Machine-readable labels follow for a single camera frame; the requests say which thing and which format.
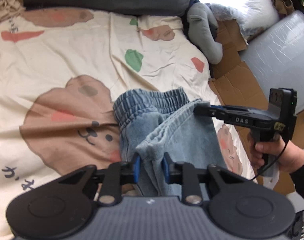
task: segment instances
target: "elastic waistband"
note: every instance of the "elastic waistband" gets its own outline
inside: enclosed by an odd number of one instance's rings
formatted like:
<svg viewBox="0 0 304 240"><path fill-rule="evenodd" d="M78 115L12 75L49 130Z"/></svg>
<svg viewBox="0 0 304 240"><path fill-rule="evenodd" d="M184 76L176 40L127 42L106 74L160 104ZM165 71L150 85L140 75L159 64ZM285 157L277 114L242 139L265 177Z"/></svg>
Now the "elastic waistband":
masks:
<svg viewBox="0 0 304 240"><path fill-rule="evenodd" d="M172 114L189 102L183 88L167 92L133 89L120 95L114 102L114 117L122 130L142 113Z"/></svg>

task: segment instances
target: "denim fabric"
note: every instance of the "denim fabric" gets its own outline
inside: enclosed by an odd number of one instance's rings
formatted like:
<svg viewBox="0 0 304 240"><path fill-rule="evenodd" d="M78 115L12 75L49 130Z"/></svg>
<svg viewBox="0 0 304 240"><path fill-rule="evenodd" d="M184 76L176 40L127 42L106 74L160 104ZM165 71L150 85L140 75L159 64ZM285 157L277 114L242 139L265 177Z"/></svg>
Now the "denim fabric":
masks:
<svg viewBox="0 0 304 240"><path fill-rule="evenodd" d="M215 163L226 167L220 152L212 118L194 116L195 104L182 88L165 93L130 90L114 103L121 128L121 159L129 161L135 152L142 158L138 189L144 196L181 195L180 185L167 185L161 168L164 152L172 160L206 168ZM204 186L204 199L208 199Z"/></svg>

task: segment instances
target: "metal screw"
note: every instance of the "metal screw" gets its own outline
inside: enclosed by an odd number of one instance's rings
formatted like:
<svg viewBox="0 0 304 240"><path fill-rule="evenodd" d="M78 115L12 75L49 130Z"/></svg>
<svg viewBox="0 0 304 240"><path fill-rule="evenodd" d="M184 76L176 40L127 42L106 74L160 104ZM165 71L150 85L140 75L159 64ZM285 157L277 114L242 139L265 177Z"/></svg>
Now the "metal screw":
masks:
<svg viewBox="0 0 304 240"><path fill-rule="evenodd" d="M189 195L185 198L187 203L190 204L199 204L202 201L202 198L200 196L197 195Z"/></svg>
<svg viewBox="0 0 304 240"><path fill-rule="evenodd" d="M112 204L115 201L115 198L110 195L105 195L99 198L99 201L103 204Z"/></svg>

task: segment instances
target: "bed sheet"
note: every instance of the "bed sheet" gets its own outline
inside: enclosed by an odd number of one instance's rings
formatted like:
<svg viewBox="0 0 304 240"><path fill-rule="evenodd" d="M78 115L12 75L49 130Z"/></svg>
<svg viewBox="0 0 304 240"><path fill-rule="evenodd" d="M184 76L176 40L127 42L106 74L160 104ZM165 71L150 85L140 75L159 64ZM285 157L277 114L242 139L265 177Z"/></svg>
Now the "bed sheet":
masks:
<svg viewBox="0 0 304 240"><path fill-rule="evenodd" d="M183 87L219 104L204 55L178 17L78 8L29 11L0 24L0 240L17 195L86 164L119 161L112 104L129 89ZM214 119L228 166L254 175L233 126Z"/></svg>

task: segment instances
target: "cardboard box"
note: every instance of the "cardboard box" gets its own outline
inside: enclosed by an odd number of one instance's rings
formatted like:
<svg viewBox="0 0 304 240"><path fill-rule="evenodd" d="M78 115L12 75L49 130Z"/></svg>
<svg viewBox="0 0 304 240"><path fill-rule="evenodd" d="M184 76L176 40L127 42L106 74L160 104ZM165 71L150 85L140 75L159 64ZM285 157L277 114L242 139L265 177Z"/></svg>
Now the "cardboard box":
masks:
<svg viewBox="0 0 304 240"><path fill-rule="evenodd" d="M247 44L235 20L219 22L216 41L223 45L223 59L219 64L212 66L214 80L211 80L209 85L222 105L267 109L268 101L262 89L247 64L239 57L238 51L246 49ZM235 128L250 159L247 142L249 129L238 126ZM293 142L304 149L304 111L298 115ZM274 190L284 195L295 191L289 174L281 172Z"/></svg>

